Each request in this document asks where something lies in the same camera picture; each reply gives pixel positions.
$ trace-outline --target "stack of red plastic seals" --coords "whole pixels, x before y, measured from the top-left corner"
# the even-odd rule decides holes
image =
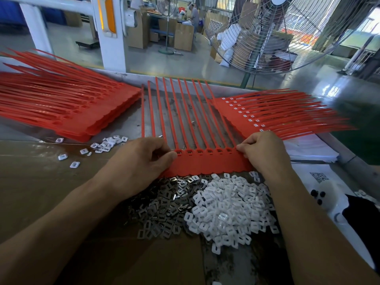
[[[251,92],[212,100],[222,116],[247,138],[252,133],[272,130],[281,139],[314,133],[353,130],[320,101],[290,89]]]
[[[5,54],[26,66],[0,73],[0,115],[88,141],[141,96],[141,88],[30,52]]]

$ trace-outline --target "fan stand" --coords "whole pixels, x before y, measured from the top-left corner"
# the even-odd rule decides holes
[[[168,6],[168,22],[166,24],[166,44],[165,47],[161,47],[159,49],[159,53],[164,55],[173,55],[174,51],[171,49],[168,49],[168,39],[169,39],[169,16],[170,16],[170,0],[169,0],[169,6]]]

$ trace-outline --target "green pole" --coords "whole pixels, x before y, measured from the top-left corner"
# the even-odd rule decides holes
[[[248,83],[248,80],[249,80],[249,77],[251,76],[250,73],[245,73],[244,74],[244,77],[243,77],[243,80],[241,81],[241,84],[240,84],[240,88],[241,89],[245,89],[245,87],[247,86],[247,83]]]

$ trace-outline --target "fan guard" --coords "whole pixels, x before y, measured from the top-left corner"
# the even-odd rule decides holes
[[[316,61],[341,44],[352,31],[345,32],[356,29],[379,4],[379,0],[212,2],[205,0],[202,6],[208,39],[226,62],[252,74],[289,72]]]

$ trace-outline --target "glossy floor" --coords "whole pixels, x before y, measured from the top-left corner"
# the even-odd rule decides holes
[[[55,54],[85,66],[102,67],[100,49],[79,48],[75,41],[91,38],[88,24],[72,28],[48,24],[48,33]],[[5,31],[0,34],[0,51],[7,47],[29,50],[34,47],[31,36],[25,31]],[[238,86],[244,73],[236,68],[226,68],[210,56],[208,41],[200,34],[192,52],[183,56],[162,55],[160,45],[150,43],[145,50],[130,48],[128,65],[130,71],[154,76],[194,78]],[[355,154],[368,164],[380,164],[380,86],[350,76],[337,74],[347,60],[325,56],[319,61],[287,74],[259,75],[255,78],[257,89],[292,88],[307,92],[334,107],[340,114],[350,118],[358,130],[334,132]],[[252,86],[253,76],[248,85]]]

